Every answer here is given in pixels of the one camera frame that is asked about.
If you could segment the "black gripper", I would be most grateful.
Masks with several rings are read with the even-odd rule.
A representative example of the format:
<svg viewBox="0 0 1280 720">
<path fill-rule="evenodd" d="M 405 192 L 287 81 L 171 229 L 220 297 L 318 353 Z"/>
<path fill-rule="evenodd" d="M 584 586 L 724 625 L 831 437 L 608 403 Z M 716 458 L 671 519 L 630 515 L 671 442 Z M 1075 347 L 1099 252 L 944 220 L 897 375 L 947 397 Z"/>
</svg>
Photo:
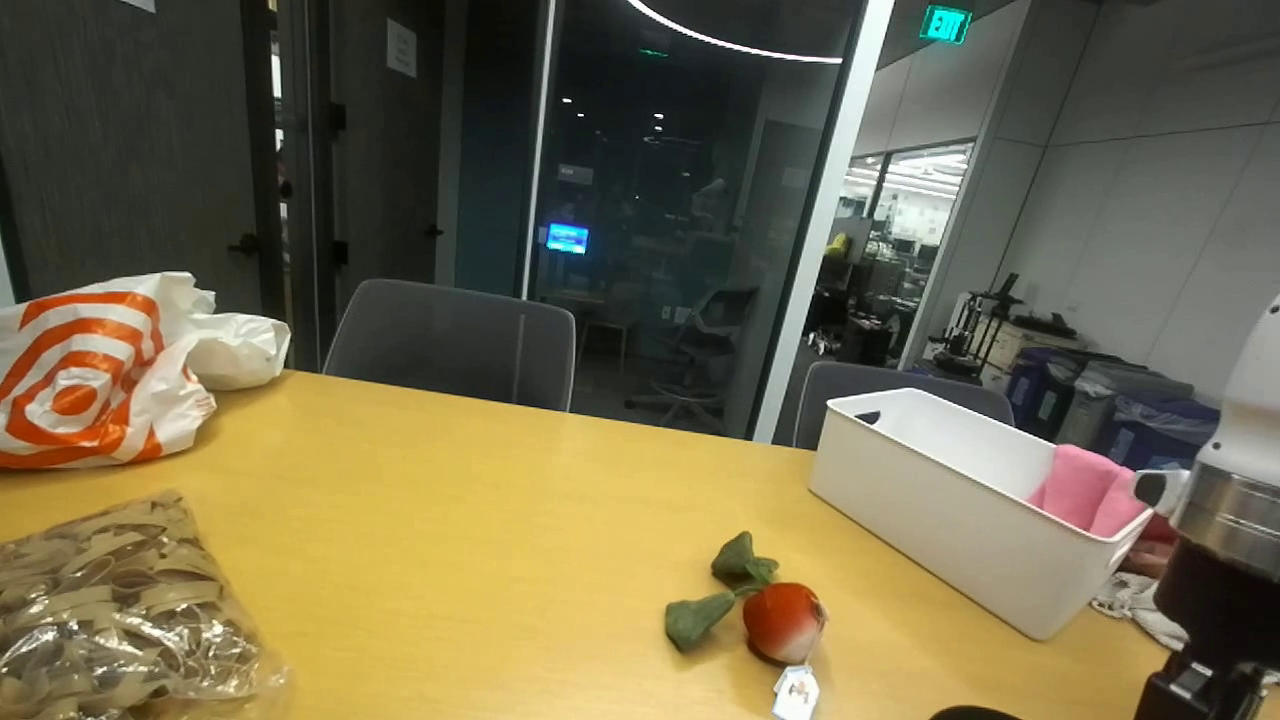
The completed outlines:
<svg viewBox="0 0 1280 720">
<path fill-rule="evenodd" d="M 1263 696 L 1263 665 L 1240 661 L 1212 668 L 1175 651 L 1142 680 L 1137 720 L 1260 720 Z"/>
</svg>

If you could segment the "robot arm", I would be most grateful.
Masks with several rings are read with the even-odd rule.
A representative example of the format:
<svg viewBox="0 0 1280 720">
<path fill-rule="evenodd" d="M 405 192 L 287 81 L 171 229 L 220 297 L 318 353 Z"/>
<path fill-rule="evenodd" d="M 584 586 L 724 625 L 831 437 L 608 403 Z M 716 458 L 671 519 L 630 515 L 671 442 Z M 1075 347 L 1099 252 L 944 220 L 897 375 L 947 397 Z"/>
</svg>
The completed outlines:
<svg viewBox="0 0 1280 720">
<path fill-rule="evenodd" d="M 1196 451 L 1154 607 L 1187 632 L 1137 720 L 1256 720 L 1280 675 L 1280 300 L 1251 325 Z"/>
</svg>

